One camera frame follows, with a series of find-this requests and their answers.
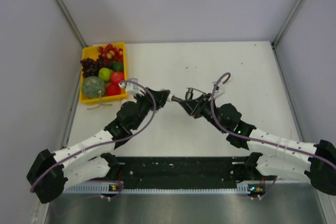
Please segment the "white pipe elbow fitting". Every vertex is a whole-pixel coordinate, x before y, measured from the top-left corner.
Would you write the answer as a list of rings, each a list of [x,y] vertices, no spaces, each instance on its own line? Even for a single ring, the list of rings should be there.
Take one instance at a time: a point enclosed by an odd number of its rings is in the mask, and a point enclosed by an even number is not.
[[[163,92],[163,99],[165,100],[165,102],[172,102],[172,94],[170,90],[167,89],[162,89],[161,90]]]

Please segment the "dark bronze water faucet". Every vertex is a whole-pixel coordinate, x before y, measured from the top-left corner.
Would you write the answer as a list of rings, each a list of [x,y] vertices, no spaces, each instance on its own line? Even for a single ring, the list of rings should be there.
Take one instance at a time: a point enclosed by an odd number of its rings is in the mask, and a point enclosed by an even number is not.
[[[179,97],[176,97],[175,95],[170,94],[168,100],[170,102],[177,102],[177,103],[179,103],[181,101],[184,101],[184,100],[191,100],[194,96],[195,91],[200,93],[200,94],[205,94],[205,92],[202,91],[202,90],[199,90],[197,88],[188,87],[186,92],[185,92],[185,97],[184,98],[179,98]]]

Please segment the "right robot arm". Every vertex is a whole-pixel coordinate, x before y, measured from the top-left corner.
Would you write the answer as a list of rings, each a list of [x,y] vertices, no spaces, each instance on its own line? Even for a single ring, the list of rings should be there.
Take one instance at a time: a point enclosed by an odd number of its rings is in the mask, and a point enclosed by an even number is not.
[[[335,195],[335,146],[325,140],[297,142],[271,135],[241,120],[241,113],[230,103],[217,107],[210,94],[197,99],[174,99],[186,113],[205,118],[236,148],[251,151],[245,174],[252,180],[260,176],[280,176],[309,182],[315,189]]]

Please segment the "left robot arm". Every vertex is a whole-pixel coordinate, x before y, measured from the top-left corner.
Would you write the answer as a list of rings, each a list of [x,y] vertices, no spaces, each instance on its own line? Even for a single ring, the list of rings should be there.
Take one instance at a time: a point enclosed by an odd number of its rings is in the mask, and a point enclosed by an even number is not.
[[[92,137],[55,152],[45,149],[37,154],[26,178],[40,203],[50,203],[65,189],[93,178],[117,178],[119,168],[112,163],[111,151],[141,134],[149,126],[140,126],[147,115],[154,115],[172,98],[170,90],[150,88],[137,90],[133,96],[135,101],[125,102],[116,118]]]

